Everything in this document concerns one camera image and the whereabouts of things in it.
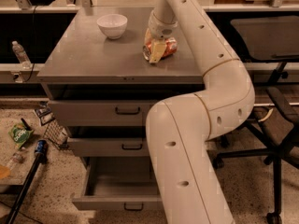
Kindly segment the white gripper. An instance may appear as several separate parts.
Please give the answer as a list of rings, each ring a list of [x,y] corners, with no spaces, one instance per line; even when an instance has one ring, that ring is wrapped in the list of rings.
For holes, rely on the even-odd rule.
[[[148,27],[144,44],[148,44],[154,38],[151,41],[149,62],[157,63],[166,50],[166,42],[157,39],[169,38],[178,27],[178,20],[172,10],[161,12],[153,9],[149,15]]]

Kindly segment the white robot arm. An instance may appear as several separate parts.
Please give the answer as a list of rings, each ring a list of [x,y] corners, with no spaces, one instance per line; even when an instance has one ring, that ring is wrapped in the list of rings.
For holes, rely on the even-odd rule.
[[[206,142],[235,130],[255,99],[244,64],[197,0],[158,0],[149,29],[176,19],[205,87],[155,104],[146,119],[153,170],[168,224],[235,224]]]

